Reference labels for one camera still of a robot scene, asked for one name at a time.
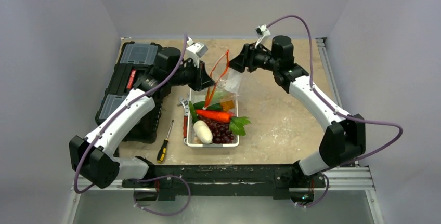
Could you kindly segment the orange carrot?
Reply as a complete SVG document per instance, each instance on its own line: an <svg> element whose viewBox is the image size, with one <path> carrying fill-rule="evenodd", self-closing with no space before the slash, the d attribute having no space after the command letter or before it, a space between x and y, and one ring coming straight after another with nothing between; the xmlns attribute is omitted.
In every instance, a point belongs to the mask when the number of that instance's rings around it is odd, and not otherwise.
<svg viewBox="0 0 441 224"><path fill-rule="evenodd" d="M196 114L214 121L229 123L233 116L230 112L196 109Z"/></svg>

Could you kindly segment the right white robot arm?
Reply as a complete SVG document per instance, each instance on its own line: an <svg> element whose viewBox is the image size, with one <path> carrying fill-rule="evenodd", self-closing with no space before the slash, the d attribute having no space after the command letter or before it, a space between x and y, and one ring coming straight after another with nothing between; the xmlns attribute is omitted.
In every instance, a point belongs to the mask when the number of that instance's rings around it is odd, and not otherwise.
<svg viewBox="0 0 441 224"><path fill-rule="evenodd" d="M244 44L229 67L240 73L258 68L272 72L276 84L301 102L324 129L318 151L293 164L292 179L296 185L304 186L314 174L365 153L366 128L362 116L350 115L338 107L310 81L311 74L294 62L294 45L289 37L275 36L270 49L262 44Z"/></svg>

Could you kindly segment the clear orange zip bag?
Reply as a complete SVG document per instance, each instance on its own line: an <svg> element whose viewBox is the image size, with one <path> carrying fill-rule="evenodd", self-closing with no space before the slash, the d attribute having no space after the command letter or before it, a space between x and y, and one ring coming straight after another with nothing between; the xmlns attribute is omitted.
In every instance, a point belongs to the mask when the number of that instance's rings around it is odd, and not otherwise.
<svg viewBox="0 0 441 224"><path fill-rule="evenodd" d="M211 96L213 96L217 90L225 90L229 92L229 95L224 97L220 102L236 99L239 93L242 74L229 68L228 64L231 59L230 50L228 49L214 62L209 76L216 82L216 85L207 89L206 96L210 93L212 93ZM206 96L204 110L209 106L209 103L206 101Z"/></svg>

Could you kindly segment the dark red grapes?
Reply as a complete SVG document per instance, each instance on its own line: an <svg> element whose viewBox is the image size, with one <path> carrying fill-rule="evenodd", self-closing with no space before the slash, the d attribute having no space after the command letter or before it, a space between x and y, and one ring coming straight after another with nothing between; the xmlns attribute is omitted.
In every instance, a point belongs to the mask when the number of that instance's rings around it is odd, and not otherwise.
<svg viewBox="0 0 441 224"><path fill-rule="evenodd" d="M210 128L210 130L213 134L212 143L226 144L226 143L233 143L234 142L235 135L229 131L229 124L214 121L209 118L202 117L202 116L198 116L198 119L206 122L208 127Z"/></svg>

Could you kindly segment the green leafy vegetable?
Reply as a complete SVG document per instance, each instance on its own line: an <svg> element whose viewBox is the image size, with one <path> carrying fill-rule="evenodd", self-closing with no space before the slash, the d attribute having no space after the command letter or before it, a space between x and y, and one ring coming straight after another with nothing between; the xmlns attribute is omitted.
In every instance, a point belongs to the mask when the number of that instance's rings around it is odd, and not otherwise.
<svg viewBox="0 0 441 224"><path fill-rule="evenodd" d="M251 121L246 116L231 116L229 121L229 131L234 135L245 136L245 126L248 124L251 124Z"/></svg>

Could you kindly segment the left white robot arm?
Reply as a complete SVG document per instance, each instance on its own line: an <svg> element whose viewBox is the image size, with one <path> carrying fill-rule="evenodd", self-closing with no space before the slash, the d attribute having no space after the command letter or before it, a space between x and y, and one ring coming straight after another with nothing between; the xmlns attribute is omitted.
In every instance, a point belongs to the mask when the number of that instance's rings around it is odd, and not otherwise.
<svg viewBox="0 0 441 224"><path fill-rule="evenodd" d="M88 190L78 188L79 176L102 189L118 179L133 179L142 187L154 183L155 173L149 169L149 161L137 157L123 159L115 157L114 153L124 137L157 107L160 98L172 86L188 85L192 90L201 91L215 84L201 60L207 50L201 43L188 44L183 51L174 47L161 48L149 71L134 83L110 116L85 137L74 136L70 140L76 193Z"/></svg>

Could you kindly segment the white radish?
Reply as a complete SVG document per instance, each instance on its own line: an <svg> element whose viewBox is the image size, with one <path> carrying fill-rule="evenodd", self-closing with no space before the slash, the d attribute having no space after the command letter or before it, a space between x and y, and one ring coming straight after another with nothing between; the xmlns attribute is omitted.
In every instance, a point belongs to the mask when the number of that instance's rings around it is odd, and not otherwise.
<svg viewBox="0 0 441 224"><path fill-rule="evenodd" d="M198 120L193 125L195 135L203 144L210 144L213 141L213 134L207 123L203 120Z"/></svg>

